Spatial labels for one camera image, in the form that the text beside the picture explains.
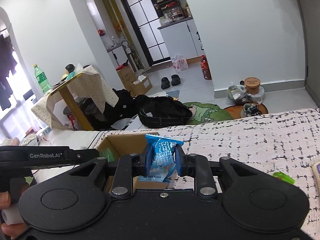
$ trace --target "blue snack package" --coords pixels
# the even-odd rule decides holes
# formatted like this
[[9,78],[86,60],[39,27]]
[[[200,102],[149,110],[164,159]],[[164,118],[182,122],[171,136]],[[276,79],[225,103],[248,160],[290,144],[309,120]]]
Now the blue snack package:
[[146,134],[148,144],[154,150],[154,156],[148,176],[140,176],[140,181],[169,182],[169,177],[174,174],[176,163],[174,153],[176,145],[183,145],[183,142],[169,137]]

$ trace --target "metal pin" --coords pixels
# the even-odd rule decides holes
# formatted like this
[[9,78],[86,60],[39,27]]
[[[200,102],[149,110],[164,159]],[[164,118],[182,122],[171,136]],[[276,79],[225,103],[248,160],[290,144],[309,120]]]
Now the metal pin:
[[216,193],[216,190],[213,187],[203,187],[200,189],[202,195],[212,195]]
[[160,193],[160,197],[169,197],[169,194],[168,194],[168,193],[163,192],[163,193]]
[[124,195],[128,192],[128,189],[126,187],[115,187],[113,190],[112,190],[112,193],[113,194],[116,194],[116,195]]

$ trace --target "glass door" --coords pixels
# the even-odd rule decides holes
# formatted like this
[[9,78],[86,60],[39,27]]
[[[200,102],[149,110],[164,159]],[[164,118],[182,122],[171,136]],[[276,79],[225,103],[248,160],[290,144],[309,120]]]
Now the glass door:
[[170,60],[151,0],[121,0],[150,66]]

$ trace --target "cardboard box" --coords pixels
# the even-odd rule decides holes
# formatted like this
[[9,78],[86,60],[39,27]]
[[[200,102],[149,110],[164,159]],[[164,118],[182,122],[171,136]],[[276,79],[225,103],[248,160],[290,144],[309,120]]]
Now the cardboard box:
[[132,72],[132,69],[129,66],[126,66],[123,69],[118,70],[117,73],[124,85],[124,88],[128,91],[131,91],[131,96],[135,97],[136,95],[132,91],[131,85],[132,82],[135,82],[137,80],[137,78],[135,74]]
[[[112,151],[116,160],[119,160],[122,155],[130,153],[141,154],[147,145],[146,133],[134,133],[134,134],[116,134],[107,135],[103,141],[97,147],[99,152],[102,152],[107,147]],[[107,191],[111,189],[113,176],[109,177]],[[133,189],[137,188],[156,188],[165,189],[168,183],[163,182],[145,182],[139,181],[138,177],[133,178]]]
[[151,88],[152,84],[148,77],[146,77],[142,82],[140,82],[137,85],[132,84],[131,85],[133,93],[137,95],[144,95],[147,93]]

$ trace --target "large red plastic bottle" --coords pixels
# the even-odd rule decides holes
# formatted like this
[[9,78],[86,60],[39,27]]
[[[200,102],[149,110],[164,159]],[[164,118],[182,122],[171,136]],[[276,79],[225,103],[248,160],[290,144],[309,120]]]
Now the large red plastic bottle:
[[207,58],[205,55],[202,55],[201,57],[202,58],[201,58],[200,64],[201,64],[201,68],[202,68],[203,77],[204,77],[204,79],[211,80],[212,77],[211,77]]

